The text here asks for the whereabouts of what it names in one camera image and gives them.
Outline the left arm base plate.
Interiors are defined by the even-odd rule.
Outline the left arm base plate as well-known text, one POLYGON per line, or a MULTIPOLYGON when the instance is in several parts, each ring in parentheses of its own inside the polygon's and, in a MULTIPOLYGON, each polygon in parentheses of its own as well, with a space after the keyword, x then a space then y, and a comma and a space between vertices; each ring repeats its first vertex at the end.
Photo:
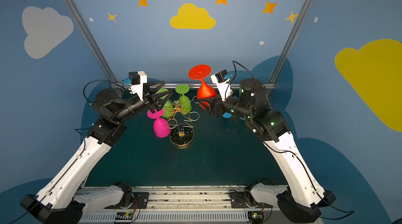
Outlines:
POLYGON ((149 192, 132 192, 130 199, 123 199, 117 205, 105 209, 146 209, 149 201, 149 192))

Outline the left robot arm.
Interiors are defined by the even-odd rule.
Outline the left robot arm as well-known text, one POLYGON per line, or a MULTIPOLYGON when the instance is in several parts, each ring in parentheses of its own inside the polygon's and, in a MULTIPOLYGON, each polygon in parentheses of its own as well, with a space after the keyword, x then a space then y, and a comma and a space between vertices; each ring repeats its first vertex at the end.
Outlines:
POLYGON ((121 182, 82 198, 74 195, 94 166, 120 140, 127 120, 146 109, 153 113, 163 109, 173 94, 159 93, 164 85, 164 81, 158 81, 134 86, 128 99, 113 89, 100 91, 91 103, 98 112, 97 121, 76 153, 44 188, 35 195, 26 195, 20 205, 43 224, 77 224, 105 207, 131 207, 135 202, 133 190, 121 182))

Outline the green wine glass front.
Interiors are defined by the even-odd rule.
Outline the green wine glass front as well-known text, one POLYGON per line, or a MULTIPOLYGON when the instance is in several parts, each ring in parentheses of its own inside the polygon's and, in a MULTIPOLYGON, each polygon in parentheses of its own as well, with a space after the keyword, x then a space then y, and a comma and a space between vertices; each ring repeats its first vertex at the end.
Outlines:
MULTIPOLYGON (((157 91, 157 94, 167 92, 167 91, 169 91, 169 90, 165 89, 165 88, 161 88, 159 91, 157 91)), ((158 102, 161 103, 166 98, 166 96, 167 95, 159 98, 158 102)), ((162 114, 162 110, 160 110, 160 111, 157 112, 157 116, 161 116, 163 118, 171 118, 171 117, 173 117, 174 113, 173 113, 173 104, 172 104, 172 102, 167 100, 165 105, 164 105, 164 107, 163 107, 163 114, 162 114)))

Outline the red wine glass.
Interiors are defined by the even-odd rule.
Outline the red wine glass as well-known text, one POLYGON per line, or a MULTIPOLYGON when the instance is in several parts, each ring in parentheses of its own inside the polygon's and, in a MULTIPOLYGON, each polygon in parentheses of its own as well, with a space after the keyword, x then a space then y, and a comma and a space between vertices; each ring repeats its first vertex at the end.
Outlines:
POLYGON ((208 77, 211 73, 211 67, 206 64, 200 64, 190 69, 188 76, 192 80, 200 80, 201 87, 197 91, 197 98, 215 98, 217 96, 216 91, 204 81, 204 78, 208 77))

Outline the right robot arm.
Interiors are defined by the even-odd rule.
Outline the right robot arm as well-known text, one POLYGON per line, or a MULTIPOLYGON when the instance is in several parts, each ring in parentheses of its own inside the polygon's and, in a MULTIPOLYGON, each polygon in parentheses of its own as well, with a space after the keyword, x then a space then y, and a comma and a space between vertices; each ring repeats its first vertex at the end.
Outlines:
POLYGON ((287 185, 270 186, 254 182, 245 188, 248 204, 270 205, 280 209, 293 223, 313 223, 321 217, 320 209, 335 201, 314 178, 296 146, 284 116, 267 105, 267 89, 257 79, 244 79, 239 96, 220 95, 200 98, 199 104, 211 115, 224 113, 244 119, 247 127, 262 141, 282 171, 287 185))

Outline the pink wine glass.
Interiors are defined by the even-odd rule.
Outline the pink wine glass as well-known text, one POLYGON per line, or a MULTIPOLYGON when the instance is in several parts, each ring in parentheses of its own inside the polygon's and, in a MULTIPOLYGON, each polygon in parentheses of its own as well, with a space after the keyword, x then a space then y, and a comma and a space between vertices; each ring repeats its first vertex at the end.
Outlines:
POLYGON ((161 109, 160 111, 147 111, 147 116, 150 119, 155 120, 153 124, 153 129, 158 138, 165 138, 171 133, 171 129, 169 128, 167 121, 162 118, 163 113, 164 109, 161 109))

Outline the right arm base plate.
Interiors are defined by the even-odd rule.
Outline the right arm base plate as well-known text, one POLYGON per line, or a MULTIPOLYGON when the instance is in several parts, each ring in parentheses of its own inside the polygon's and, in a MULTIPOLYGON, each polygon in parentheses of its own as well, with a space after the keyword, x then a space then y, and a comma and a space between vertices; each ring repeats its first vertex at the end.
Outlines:
POLYGON ((261 203, 254 201, 245 192, 238 192, 236 190, 229 190, 228 196, 230 197, 230 203, 232 208, 259 208, 262 209, 261 203))

